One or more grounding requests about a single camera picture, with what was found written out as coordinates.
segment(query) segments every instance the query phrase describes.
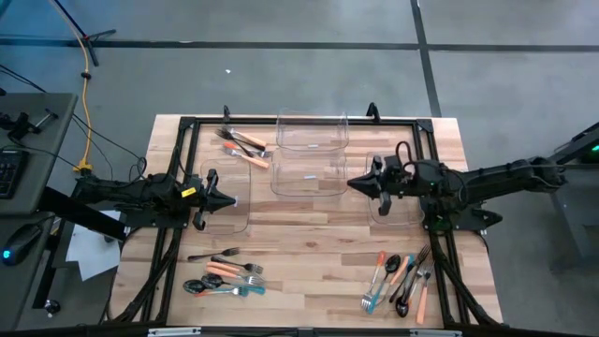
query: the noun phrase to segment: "computer mouse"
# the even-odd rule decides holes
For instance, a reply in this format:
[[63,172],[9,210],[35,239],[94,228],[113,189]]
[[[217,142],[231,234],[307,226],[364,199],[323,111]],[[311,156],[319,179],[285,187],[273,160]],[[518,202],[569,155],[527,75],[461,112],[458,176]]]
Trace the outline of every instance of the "computer mouse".
[[2,262],[7,266],[16,266],[21,263],[40,235],[41,226],[39,224],[21,226],[8,238],[7,244],[2,250]]

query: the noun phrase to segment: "utensil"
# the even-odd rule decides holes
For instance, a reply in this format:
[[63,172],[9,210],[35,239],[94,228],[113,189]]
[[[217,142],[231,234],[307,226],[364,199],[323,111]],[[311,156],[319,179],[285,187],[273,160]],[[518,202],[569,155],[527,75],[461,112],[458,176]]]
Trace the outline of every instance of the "utensil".
[[383,290],[385,281],[390,274],[397,271],[397,269],[400,267],[401,260],[402,260],[402,258],[399,255],[394,255],[394,256],[391,256],[390,258],[388,258],[387,262],[385,262],[385,271],[387,272],[387,274],[383,278],[383,281],[381,281],[381,285],[376,290],[376,293],[374,293],[373,301],[371,302],[371,305],[368,307],[368,311],[367,311],[369,315],[372,315],[374,308],[376,308],[376,306],[378,304],[380,304],[380,302],[378,301],[378,298],[379,298],[379,296],[381,296],[381,290]]
[[410,281],[410,285],[403,289],[402,295],[397,299],[395,303],[395,310],[400,317],[406,317],[408,315],[408,311],[410,310],[410,298],[412,297],[413,291],[415,289],[416,283],[418,279],[422,277],[422,272],[418,272],[422,262],[427,258],[429,253],[431,252],[431,247],[429,245],[425,245],[418,253],[418,257],[416,258],[415,268],[416,272],[412,276],[412,280]]
[[240,154],[240,153],[238,153],[237,151],[235,151],[235,150],[231,150],[231,149],[229,149],[229,148],[227,148],[227,147],[224,147],[224,146],[223,146],[223,152],[224,152],[225,154],[229,154],[229,155],[233,155],[233,156],[240,156],[241,158],[243,158],[243,159],[247,160],[248,162],[250,162],[250,163],[252,163],[252,164],[255,164],[255,165],[258,165],[258,166],[260,166],[260,167],[261,167],[261,168],[263,168],[263,169],[268,169],[268,168],[269,168],[269,166],[270,166],[270,164],[269,164],[269,163],[267,163],[267,162],[264,162],[264,161],[262,161],[262,160],[260,160],[260,159],[256,159],[256,158],[250,158],[250,157],[249,157],[249,156],[247,156],[247,155]]
[[252,145],[252,144],[248,144],[248,145],[254,146],[255,148],[257,148],[260,151],[264,151],[266,149],[266,141],[264,141],[262,139],[257,139],[256,137],[252,137],[248,134],[241,133],[229,125],[223,125],[223,128],[233,136],[237,135],[237,136],[241,136],[241,137],[245,138],[246,140],[248,140],[249,142],[254,144],[254,145]]
[[246,263],[244,265],[239,264],[239,263],[235,263],[235,262],[229,262],[221,257],[217,257],[217,256],[213,256],[210,258],[210,261],[214,261],[214,262],[220,262],[220,263],[227,263],[227,264],[232,264],[235,266],[240,266],[242,268],[244,268],[245,270],[249,271],[249,272],[255,272],[255,273],[262,273],[264,271],[264,269],[254,263]]
[[233,135],[231,135],[230,132],[226,131],[225,129],[223,129],[223,128],[216,129],[216,131],[214,131],[214,133],[222,139],[233,140],[239,147],[241,147],[241,149],[245,152],[245,154],[247,156],[249,156],[249,157],[254,156],[254,154],[252,154],[248,149],[246,149],[243,145],[241,145],[240,142],[235,137],[233,137]]
[[222,285],[229,285],[229,286],[242,286],[245,289],[248,289],[249,291],[255,292],[256,294],[259,295],[264,295],[266,293],[266,288],[264,286],[246,286],[246,285],[238,285],[238,284],[231,284],[229,282],[225,282],[223,281],[223,278],[220,275],[217,274],[213,274],[213,273],[208,273],[204,276],[202,276],[201,282],[209,289],[216,289]]
[[233,294],[237,296],[247,297],[249,292],[246,288],[239,286],[230,289],[215,289],[210,291],[202,291],[199,294],[195,294],[195,297],[204,297],[208,295],[216,295],[216,294]]
[[393,275],[393,277],[391,278],[391,282],[389,282],[389,287],[387,288],[385,297],[383,297],[383,299],[381,301],[383,301],[387,298],[387,295],[389,294],[389,290],[391,290],[392,286],[395,285],[395,282],[397,282],[397,280],[400,278],[400,275],[402,275],[403,271],[405,271],[405,269],[408,267],[409,264],[412,263],[412,261],[414,261],[414,256],[412,254],[408,254],[406,257],[403,258],[400,268],[395,272],[395,275]]
[[215,273],[217,275],[221,275],[224,277],[240,279],[243,282],[245,282],[246,284],[252,285],[252,286],[262,286],[264,284],[264,281],[260,280],[259,278],[255,277],[255,276],[240,276],[236,273],[233,273],[230,271],[223,271],[223,270],[215,268],[215,267],[207,267],[206,271]]
[[[229,141],[224,142],[223,145],[232,150],[239,149],[239,147],[237,145],[235,145],[234,143],[229,142]],[[253,150],[253,149],[248,149],[248,151],[251,152],[252,154],[259,156],[260,158],[272,157],[272,151],[260,151],[260,150]]]
[[422,292],[420,293],[420,302],[418,303],[418,311],[416,312],[416,322],[418,324],[424,324],[424,309],[427,305],[427,294],[429,293],[429,279],[431,278],[432,267],[434,261],[427,265],[424,270],[424,285],[422,286]]
[[364,311],[368,311],[368,308],[371,306],[373,301],[373,287],[376,282],[376,276],[378,276],[378,271],[381,269],[383,265],[383,261],[385,260],[385,252],[381,251],[378,253],[378,259],[376,260],[376,268],[374,269],[373,280],[371,281],[371,286],[368,288],[368,291],[362,296],[361,307]]
[[393,294],[389,298],[389,303],[392,303],[395,300],[395,298],[397,297],[398,292],[402,288],[403,284],[405,284],[405,280],[407,280],[408,276],[410,275],[410,271],[412,271],[412,269],[414,268],[414,266],[415,266],[415,261],[412,260],[412,259],[410,259],[408,267],[407,267],[407,271],[405,272],[405,275],[403,276],[403,280],[400,282],[400,285],[397,286],[397,289],[395,289],[395,291],[393,292]]
[[220,253],[214,253],[214,254],[206,254],[206,255],[202,255],[202,256],[188,256],[187,257],[187,261],[197,261],[201,258],[204,257],[210,257],[210,256],[217,256],[217,255],[222,255],[222,256],[235,256],[237,254],[240,253],[240,248],[239,247],[235,247],[235,248],[228,248],[225,249],[224,251],[220,252]]
[[206,290],[206,286],[200,280],[187,280],[183,283],[183,289],[190,294],[199,294]]

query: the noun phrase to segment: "computer keyboard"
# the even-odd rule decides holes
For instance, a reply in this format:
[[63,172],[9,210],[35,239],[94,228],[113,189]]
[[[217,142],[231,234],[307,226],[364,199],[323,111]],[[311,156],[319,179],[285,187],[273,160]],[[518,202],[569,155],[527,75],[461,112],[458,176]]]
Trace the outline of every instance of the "computer keyboard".
[[25,151],[0,152],[0,199],[12,198],[27,163]]

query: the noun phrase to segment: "white paper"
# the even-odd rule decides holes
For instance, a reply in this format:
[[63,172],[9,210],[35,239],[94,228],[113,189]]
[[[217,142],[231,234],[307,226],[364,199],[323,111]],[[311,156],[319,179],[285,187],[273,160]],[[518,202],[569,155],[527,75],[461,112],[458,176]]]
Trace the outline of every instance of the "white paper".
[[[121,216],[121,213],[116,211],[102,213],[116,220]],[[75,225],[71,243],[66,251],[66,261],[79,263],[82,281],[118,266],[120,260],[121,252],[116,240],[106,242],[103,235]]]

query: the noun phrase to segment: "yellow cable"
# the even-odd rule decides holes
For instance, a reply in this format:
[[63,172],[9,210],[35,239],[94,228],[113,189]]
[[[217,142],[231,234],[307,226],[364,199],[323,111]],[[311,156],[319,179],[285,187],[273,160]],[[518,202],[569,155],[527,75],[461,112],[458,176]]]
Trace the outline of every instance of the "yellow cable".
[[[63,20],[66,22],[66,25],[68,25],[68,28],[71,30],[71,32],[77,39],[77,42],[79,42],[81,51],[83,52],[83,58],[85,59],[84,73],[86,75],[89,75],[90,71],[89,71],[89,60],[87,59],[87,51],[85,51],[85,47],[83,46],[83,42],[81,42],[81,39],[79,38],[79,35],[77,34],[77,30],[75,30],[75,27],[73,26],[71,21],[66,17],[65,13],[63,13],[63,11],[58,7],[58,5],[56,5],[56,3],[53,0],[48,0],[48,2],[50,3],[50,5],[52,5],[54,7],[54,9],[56,9],[56,12],[58,12],[58,14],[61,16],[61,18],[63,18]],[[81,95],[81,103],[83,103],[83,110],[85,111],[85,119],[87,120],[87,125],[89,126],[87,128],[87,142],[85,143],[85,153],[83,154],[83,158],[79,162],[78,169],[74,168],[74,170],[81,170],[81,169],[91,170],[92,169],[92,165],[87,163],[87,157],[90,152],[90,144],[92,142],[92,122],[90,120],[90,112],[87,110],[87,81],[88,81],[88,79],[83,78],[83,93]]]

